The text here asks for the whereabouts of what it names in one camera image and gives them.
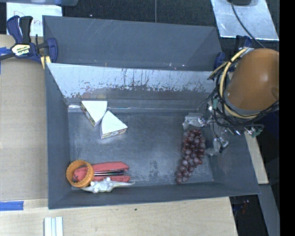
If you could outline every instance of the white triangle block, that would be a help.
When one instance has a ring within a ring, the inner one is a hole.
[[[88,101],[81,102],[81,109],[86,114],[93,126],[97,126],[102,120],[107,110],[107,101]]]
[[[107,111],[100,125],[100,138],[123,134],[127,128],[126,124],[119,120],[113,113]]]

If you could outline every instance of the yellow label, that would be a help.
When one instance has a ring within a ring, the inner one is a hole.
[[[23,56],[30,52],[30,45],[16,45],[12,48],[12,52],[16,56]]]

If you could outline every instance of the bin floor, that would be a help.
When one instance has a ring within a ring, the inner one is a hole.
[[[128,129],[124,134],[100,139],[100,126],[93,127],[83,112],[69,112],[71,161],[91,164],[123,161],[128,175],[139,185],[175,184],[175,172],[183,157],[182,113],[117,113]],[[188,182],[209,182],[213,176],[207,156]]]

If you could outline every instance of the grape cluster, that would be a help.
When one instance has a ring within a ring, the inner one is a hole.
[[[184,154],[178,171],[176,172],[176,183],[187,182],[192,176],[195,168],[202,164],[205,154],[206,139],[200,129],[192,129],[183,134],[183,147],[181,152]]]

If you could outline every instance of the gray bin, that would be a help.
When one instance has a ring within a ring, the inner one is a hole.
[[[175,183],[184,117],[214,88],[215,28],[65,17],[45,17],[44,28],[59,48],[45,69],[49,209],[259,193],[244,137],[231,137],[223,156],[206,156],[187,183]],[[108,101],[126,133],[100,139],[81,100]],[[212,131],[203,132],[210,147]],[[77,159],[123,161],[135,184],[99,194],[74,188],[65,171]]]

